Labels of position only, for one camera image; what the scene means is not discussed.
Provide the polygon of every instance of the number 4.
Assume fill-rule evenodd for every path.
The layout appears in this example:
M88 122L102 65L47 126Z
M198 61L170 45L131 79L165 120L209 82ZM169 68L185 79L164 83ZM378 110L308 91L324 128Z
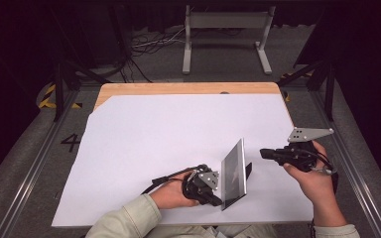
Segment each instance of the number 4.
M81 142L81 141L77 141L76 138L78 138L78 135L72 134L68 138L66 138L63 141L61 141L61 144L68 144L68 145L70 145L69 151L72 152L73 146L75 144L79 144Z

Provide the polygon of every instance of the person's right hand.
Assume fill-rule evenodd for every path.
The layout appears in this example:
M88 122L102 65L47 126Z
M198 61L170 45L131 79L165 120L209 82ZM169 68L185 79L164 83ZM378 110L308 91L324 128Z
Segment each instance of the person's right hand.
M318 152L326 156L326 151L321 144L314 141L314 146ZM321 160L317 160L317 167L323 167ZM347 224L336 202L329 175L317 171L301 172L290 164L284 164L284 169L299 182L303 193L314 205L316 226L336 227Z
M326 156L324 147L316 141L313 141L313 143L317 151ZM321 167L323 167L323 162L317 160L317 168ZM301 172L290 164L284 164L284 169L299 182L303 193L313 204L334 199L330 176L316 171Z

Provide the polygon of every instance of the cable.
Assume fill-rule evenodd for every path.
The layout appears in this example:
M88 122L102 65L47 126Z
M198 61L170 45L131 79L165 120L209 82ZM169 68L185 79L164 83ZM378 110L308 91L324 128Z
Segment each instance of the cable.
M129 81L128 81L128 77L125 75L125 72L123 71L123 68L122 68L122 70L120 70L120 75L122 75L123 81L124 81L125 83L128 83L128 82L129 82Z
M176 32L172 37L170 37L169 39L165 40L165 39L160 39L160 40L157 40L157 41L152 41L152 42L147 42L147 43L144 43L144 44L140 44L140 45L135 45L135 46L132 46L132 48L140 48L140 47L145 47L145 46L148 46L148 45L152 45L152 44L165 44L165 43L168 43L170 41L179 41L179 40L174 40L174 38L180 34L185 28L182 28L180 31Z
M145 46L149 46L149 45L159 45L161 44L162 46L164 46L166 43L168 42L180 42L180 43L185 43L184 41L181 41L181 40L175 40L175 39L168 39L168 40L163 40L163 41L156 41L156 42L152 42L152 43L145 43L145 44L141 44L141 45L138 45L138 46L133 46L133 48L140 48L140 47L145 47Z
M169 181L170 179L178 179L178 178L172 178L172 177L178 176L178 175L183 174L185 172L189 172L189 171L193 171L193 170L198 170L200 168L201 168L201 166L187 168L187 169L184 169L182 171L179 171L177 173L171 174L171 175L166 176L166 177L160 177L160 178L153 179L153 184L150 185L147 189L145 189L141 194L150 192L151 190L153 190L157 186L165 183L166 181Z
M169 178L169 181L171 181L171 180L183 181L182 179L179 179L179 178Z
M168 43L154 43L152 45L148 45L145 47L145 49L143 51L132 49L132 52L139 53L138 55L133 55L132 57L140 57L143 54L150 54L150 55L154 54L157 51L159 51L160 49L162 49L163 47L172 45L176 42L182 42L183 43L183 41L180 41L180 40L169 40Z
M106 71L104 73L101 73L101 74L97 73L97 75L107 79L107 77L116 74L116 72L120 71L124 66L125 66L125 62L122 62L122 65L120 65L120 66L118 66L118 67L116 67L116 68L114 68L114 69L112 69L110 71ZM81 79L92 79L92 78L90 78L89 76L86 76L86 75L78 75L77 74L77 76L79 76Z
M135 64L135 66L138 68L138 70L141 72L141 75L148 81L148 82L153 82L152 80L148 79L148 77L142 72L141 68L134 62L133 59L129 59L132 63Z
M135 82L135 79L134 79L134 70L132 70L132 68L131 68L131 61L130 60L128 60L128 67L129 67L129 70L131 71L132 82Z
M327 158L327 156L322 154L321 152L317 152L317 154L315 154L315 153L312 153L310 151L302 150L302 149L295 149L295 151L306 153L306 154L309 154L311 156L316 157L318 160L322 161L327 166L328 169L330 169L330 174L331 175L336 173L336 170L330 164L329 159ZM319 170L315 170L315 168L311 168L311 170L313 170L313 171L323 171L324 168L323 169L319 169Z

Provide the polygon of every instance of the aluminum rail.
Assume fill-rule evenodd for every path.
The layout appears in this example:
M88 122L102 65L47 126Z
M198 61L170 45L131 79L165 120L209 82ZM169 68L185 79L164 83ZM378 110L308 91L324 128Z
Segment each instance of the aluminum rail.
M76 97L78 95L77 91L70 91L67 95L67 100L65 102L64 108L66 110L61 115L61 118L58 122L53 123L51 126L48 135L46 136L46 140L43 143L40 151L38 152L35 160L33 161L29 171L27 172L26 177L18 189L15 198L9 207L7 213L5 214L2 222L0 224L0 238L9 237L12 229L17 222L21 211L23 210L30 193L32 192L34 185L36 184L37 179L43 169L43 166L46 163L46 160L49 155L49 151L51 149L52 143L58 134L62 124L64 123L64 119L69 112L70 106L74 103Z

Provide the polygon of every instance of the sleeve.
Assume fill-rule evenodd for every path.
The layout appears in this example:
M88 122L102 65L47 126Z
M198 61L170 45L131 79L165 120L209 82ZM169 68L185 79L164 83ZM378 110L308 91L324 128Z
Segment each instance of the sleeve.
M354 225L344 225L339 227L315 226L317 238L359 238Z
M103 215L86 237L144 237L156 227L162 216L148 194L138 196L120 210Z

